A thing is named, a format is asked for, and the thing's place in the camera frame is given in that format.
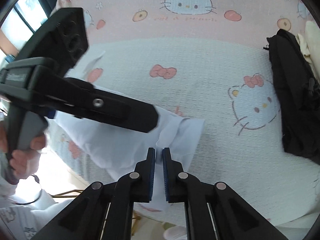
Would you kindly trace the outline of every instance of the screw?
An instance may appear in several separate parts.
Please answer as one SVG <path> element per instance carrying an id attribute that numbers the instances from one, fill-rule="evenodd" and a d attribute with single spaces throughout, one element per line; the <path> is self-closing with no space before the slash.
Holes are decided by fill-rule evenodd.
<path id="1" fill-rule="evenodd" d="M 103 106 L 103 100 L 100 98 L 96 98 L 95 100 L 93 100 L 93 105 L 95 107 L 101 107 Z"/>
<path id="2" fill-rule="evenodd" d="M 130 173 L 130 178 L 131 179 L 137 179 L 137 178 L 139 178 L 139 176 L 140 176 L 140 174 L 137 173 L 137 172 L 131 172 Z"/>
<path id="3" fill-rule="evenodd" d="M 186 179 L 186 178 L 188 177 L 188 173 L 180 172 L 180 173 L 178 174 L 178 177 L 179 177 L 180 179 Z"/>
<path id="4" fill-rule="evenodd" d="M 217 183 L 216 187 L 217 187 L 217 189 L 224 190 L 227 188 L 227 185 L 224 184 L 223 182 L 219 182 L 219 183 Z"/>
<path id="5" fill-rule="evenodd" d="M 99 188 L 101 188 L 101 186 L 102 186 L 101 182 L 98 182 L 98 181 L 92 183 L 92 185 L 91 185 L 91 187 L 93 189 L 99 189 Z"/>

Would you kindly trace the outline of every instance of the handle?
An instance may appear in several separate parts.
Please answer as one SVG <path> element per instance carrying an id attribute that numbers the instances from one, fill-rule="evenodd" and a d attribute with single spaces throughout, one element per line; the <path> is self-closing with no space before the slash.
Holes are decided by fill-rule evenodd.
<path id="1" fill-rule="evenodd" d="M 6 154 L 8 166 L 4 171 L 5 180 L 12 185 L 16 185 L 19 180 L 14 176 L 13 168 L 9 165 L 12 152 L 16 149 L 30 149 L 30 142 L 44 132 L 48 127 L 48 122 L 43 116 L 10 104 L 8 115 L 4 119 L 4 125 L 8 141 L 8 152 Z"/>

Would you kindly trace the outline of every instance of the cat ear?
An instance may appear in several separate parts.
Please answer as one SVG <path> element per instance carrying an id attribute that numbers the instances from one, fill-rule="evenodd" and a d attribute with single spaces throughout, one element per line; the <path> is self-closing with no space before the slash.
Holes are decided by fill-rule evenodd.
<path id="1" fill-rule="evenodd" d="M 234 100 L 239 95 L 239 87 L 231 87 L 228 90 L 229 97 Z"/>

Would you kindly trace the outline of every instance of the red bow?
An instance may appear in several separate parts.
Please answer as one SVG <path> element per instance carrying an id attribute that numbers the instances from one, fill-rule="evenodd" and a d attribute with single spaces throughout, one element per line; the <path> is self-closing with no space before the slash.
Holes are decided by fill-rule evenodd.
<path id="1" fill-rule="evenodd" d="M 263 86 L 263 78 L 260 75 L 254 75 L 253 77 L 245 76 L 243 79 L 249 88 L 254 88 L 256 85 L 259 87 Z"/>
<path id="2" fill-rule="evenodd" d="M 177 73 L 177 70 L 173 67 L 163 68 L 160 65 L 154 65 L 150 70 L 151 77 L 163 77 L 164 79 L 173 78 Z"/>

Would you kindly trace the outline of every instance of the bed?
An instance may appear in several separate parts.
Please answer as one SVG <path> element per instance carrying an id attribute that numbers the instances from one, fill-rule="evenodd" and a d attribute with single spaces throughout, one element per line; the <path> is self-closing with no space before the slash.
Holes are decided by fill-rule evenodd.
<path id="1" fill-rule="evenodd" d="M 188 1 L 58 0 L 56 9 L 84 9 L 90 44 L 69 74 L 205 119 L 188 172 L 226 182 L 273 225 L 312 212 L 320 167 L 283 151 L 280 105 L 263 49 L 279 28 L 304 33 L 313 20 L 309 11 L 300 0 L 195 0 L 181 8 Z M 112 182 L 54 122 L 49 134 L 50 147 L 85 180 Z M 135 209 L 185 224 L 178 204 L 166 212 Z"/>

